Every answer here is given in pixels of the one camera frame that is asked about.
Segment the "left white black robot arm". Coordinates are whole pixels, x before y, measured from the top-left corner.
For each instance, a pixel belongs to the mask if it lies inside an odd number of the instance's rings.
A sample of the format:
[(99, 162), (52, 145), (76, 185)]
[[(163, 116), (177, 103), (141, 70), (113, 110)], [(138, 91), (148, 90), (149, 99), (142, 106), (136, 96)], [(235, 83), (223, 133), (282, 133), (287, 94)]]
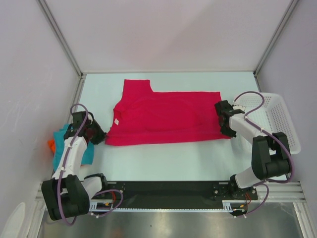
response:
[(88, 144), (103, 142), (106, 134), (92, 113), (75, 112), (72, 117), (73, 122), (63, 136), (64, 149), (57, 170), (41, 185), (49, 216), (54, 221), (85, 215), (95, 195), (104, 198), (109, 194), (104, 174), (86, 176), (83, 181), (78, 178)]

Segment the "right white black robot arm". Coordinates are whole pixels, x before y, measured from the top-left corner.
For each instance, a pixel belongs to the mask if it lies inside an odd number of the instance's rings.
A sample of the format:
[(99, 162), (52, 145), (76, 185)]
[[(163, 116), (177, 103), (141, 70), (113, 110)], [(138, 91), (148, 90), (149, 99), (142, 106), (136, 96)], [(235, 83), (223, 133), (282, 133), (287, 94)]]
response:
[(232, 198), (240, 199), (246, 189), (274, 181), (273, 177), (292, 174), (292, 157), (285, 133), (265, 130), (251, 121), (241, 106), (231, 105), (227, 100), (217, 102), (214, 107), (220, 133), (230, 138), (239, 134), (252, 146), (251, 166), (230, 177), (228, 192)]

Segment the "red t shirt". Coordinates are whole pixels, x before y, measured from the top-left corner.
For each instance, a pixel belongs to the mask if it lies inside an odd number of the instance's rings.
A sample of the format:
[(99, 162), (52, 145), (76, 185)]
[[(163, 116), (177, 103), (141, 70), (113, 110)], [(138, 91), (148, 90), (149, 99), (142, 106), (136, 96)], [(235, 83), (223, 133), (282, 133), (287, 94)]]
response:
[(183, 143), (228, 139), (214, 105), (219, 92), (154, 92), (149, 80), (124, 80), (106, 144)]

